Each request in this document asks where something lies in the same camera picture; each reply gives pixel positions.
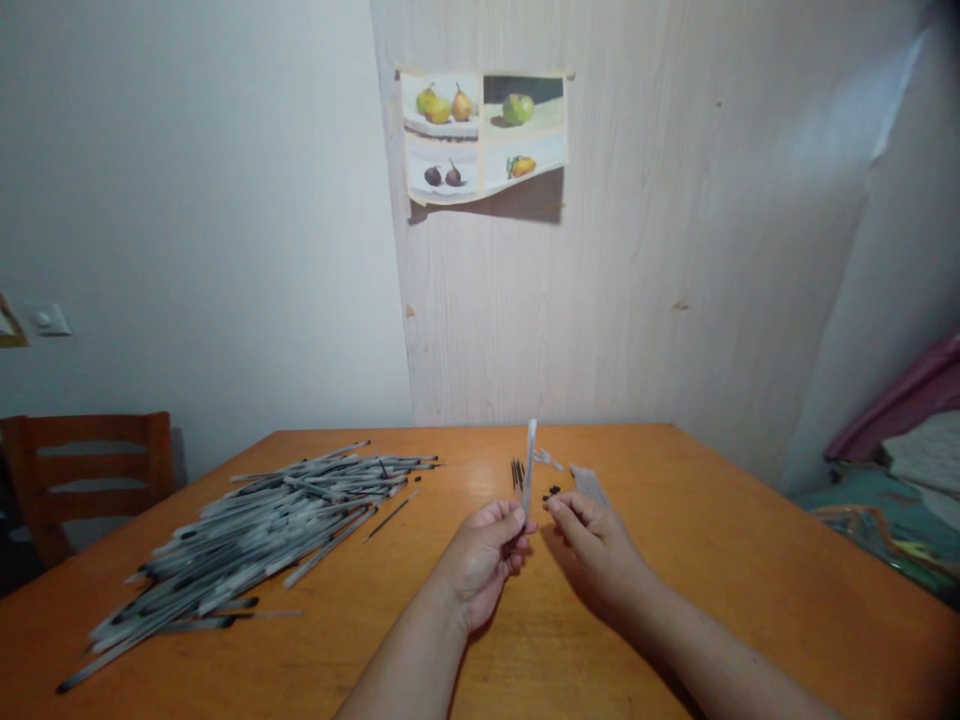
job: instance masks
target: wooden table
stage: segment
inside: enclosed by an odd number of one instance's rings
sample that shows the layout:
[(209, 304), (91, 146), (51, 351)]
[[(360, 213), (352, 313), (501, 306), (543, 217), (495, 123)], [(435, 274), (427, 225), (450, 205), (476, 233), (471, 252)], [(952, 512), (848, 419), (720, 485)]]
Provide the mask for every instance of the wooden table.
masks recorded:
[[(170, 532), (231, 488), (357, 439), (433, 454), (419, 497), (374, 540), (351, 537), (261, 608), (303, 609), (230, 630), (156, 637), (66, 695), (86, 634), (133, 590), (122, 581)], [(0, 716), (329, 717), (457, 525), (509, 497), (526, 428), (279, 432), (0, 603)], [(543, 427), (562, 462), (596, 470), (650, 564), (849, 717), (937, 715), (956, 686), (958, 617), (681, 431)], [(569, 474), (538, 465), (534, 496)], [(389, 511), (409, 491), (383, 508)], [(549, 516), (535, 504), (535, 519)], [(554, 548), (548, 547), (548, 541)], [(549, 528), (533, 538), (489, 632), (468, 650), (453, 717), (686, 717), (660, 676), (565, 582)]]

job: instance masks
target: left hand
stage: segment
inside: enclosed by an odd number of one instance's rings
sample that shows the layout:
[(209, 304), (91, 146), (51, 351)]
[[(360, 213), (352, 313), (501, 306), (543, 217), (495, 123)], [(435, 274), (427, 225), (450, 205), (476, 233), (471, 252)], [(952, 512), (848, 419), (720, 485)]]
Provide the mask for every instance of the left hand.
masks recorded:
[(481, 627), (497, 606), (503, 584), (523, 567), (526, 537), (537, 523), (524, 522), (519, 503), (494, 500), (460, 525), (430, 574), (452, 593), (467, 632)]

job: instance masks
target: chair backrest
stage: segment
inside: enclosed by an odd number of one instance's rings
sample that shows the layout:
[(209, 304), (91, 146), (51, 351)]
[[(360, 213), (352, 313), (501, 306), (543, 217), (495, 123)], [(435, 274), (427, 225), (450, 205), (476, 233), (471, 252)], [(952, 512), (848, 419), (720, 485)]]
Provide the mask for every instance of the chair backrest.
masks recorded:
[[(73, 554), (60, 523), (115, 515), (137, 515), (173, 493), (170, 414), (79, 415), (0, 420), (14, 492), (37, 554), (53, 567)], [(41, 455), (68, 443), (128, 442), (143, 453)], [(146, 488), (50, 492), (75, 480), (134, 478)]]

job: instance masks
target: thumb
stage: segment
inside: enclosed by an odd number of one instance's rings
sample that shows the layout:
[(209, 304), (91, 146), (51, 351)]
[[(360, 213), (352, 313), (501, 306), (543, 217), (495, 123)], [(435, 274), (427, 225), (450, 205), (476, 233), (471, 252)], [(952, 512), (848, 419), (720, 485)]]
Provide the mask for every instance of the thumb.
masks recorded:
[(587, 552), (591, 544), (597, 542), (596, 535), (587, 530), (576, 513), (557, 498), (547, 501), (547, 511), (578, 553)]
[(526, 524), (526, 515), (521, 508), (517, 508), (503, 520), (498, 520), (483, 529), (484, 539), (496, 547), (502, 547), (513, 540)]

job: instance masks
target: fruit painting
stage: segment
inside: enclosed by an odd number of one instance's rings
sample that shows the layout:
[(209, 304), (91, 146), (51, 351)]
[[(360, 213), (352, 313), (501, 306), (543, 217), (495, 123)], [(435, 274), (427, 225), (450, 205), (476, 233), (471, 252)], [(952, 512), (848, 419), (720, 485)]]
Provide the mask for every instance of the fruit painting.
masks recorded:
[(401, 71), (407, 194), (450, 205), (567, 163), (567, 78)]
[(566, 124), (564, 79), (526, 75), (483, 78), (484, 130), (491, 137), (553, 131)]
[(407, 132), (438, 140), (477, 140), (480, 134), (479, 75), (401, 75), (403, 125)]
[(478, 197), (477, 144), (408, 137), (407, 184), (411, 197), (426, 202)]
[(483, 183), (489, 193), (516, 185), (566, 165), (567, 139), (563, 133), (509, 143), (487, 143), (483, 148)]

